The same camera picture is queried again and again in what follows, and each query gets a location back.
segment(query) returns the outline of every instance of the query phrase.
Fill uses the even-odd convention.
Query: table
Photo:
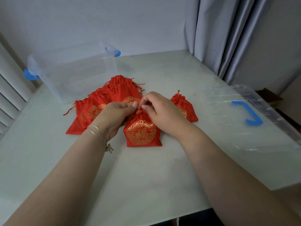
[[[145,93],[171,98],[180,90],[194,106],[202,128],[226,153],[227,133],[214,125],[203,90],[225,83],[187,51],[119,57],[118,72],[145,83]],[[75,110],[61,105],[42,86],[0,141],[0,224],[58,163],[77,136],[65,132]],[[119,130],[111,141],[85,208],[82,225],[151,225],[210,208],[180,144],[166,133],[163,147],[127,148]],[[231,157],[270,189],[301,181],[301,153]]]

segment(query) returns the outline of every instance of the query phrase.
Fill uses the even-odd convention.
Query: forearm
[[[225,225],[299,225],[301,220],[202,130],[180,138],[210,204]]]
[[[86,130],[5,226],[74,225],[104,152],[105,145]]]

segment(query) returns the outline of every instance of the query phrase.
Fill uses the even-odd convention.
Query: gray curtain
[[[231,85],[270,3],[271,0],[188,0],[184,27],[188,50]]]

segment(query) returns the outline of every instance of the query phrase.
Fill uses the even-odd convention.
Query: person's right arm
[[[140,105],[159,129],[180,142],[224,225],[301,225],[295,212],[187,121],[170,100],[150,92]]]

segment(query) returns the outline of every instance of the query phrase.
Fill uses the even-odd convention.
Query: plastic storage box
[[[115,47],[95,41],[28,56],[28,71],[37,75],[62,104],[87,97],[117,75]]]
[[[301,150],[300,133],[250,87],[211,87],[205,94],[219,129],[232,137],[234,149]]]

